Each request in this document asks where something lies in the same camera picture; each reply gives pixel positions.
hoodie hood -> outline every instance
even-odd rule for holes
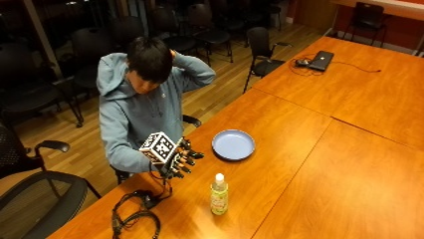
[[[113,53],[101,58],[97,74],[97,88],[107,100],[119,100],[136,94],[133,86],[125,81],[128,55]]]

robotic hand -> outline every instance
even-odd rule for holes
[[[182,171],[192,173],[186,164],[194,166],[194,159],[205,156],[192,149],[192,143],[188,139],[182,137],[178,143],[174,143],[164,132],[150,134],[140,151],[158,169],[161,177],[166,179],[184,178]]]

gray hoodie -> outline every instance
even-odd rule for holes
[[[101,58],[97,87],[100,124],[107,158],[128,172],[149,171],[150,161],[138,152],[150,133],[162,131],[177,142],[184,136],[182,95],[213,82],[214,71],[198,58],[176,54],[169,79],[146,95],[125,80],[127,54]]]

bottle cap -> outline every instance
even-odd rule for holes
[[[222,174],[222,173],[218,173],[218,174],[214,176],[214,180],[216,180],[217,183],[224,182],[224,174]]]

person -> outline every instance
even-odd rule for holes
[[[153,132],[173,142],[184,136],[184,93],[213,82],[216,73],[198,58],[170,50],[157,38],[137,38],[129,53],[101,58],[101,138],[111,165],[130,173],[152,169],[138,151]]]

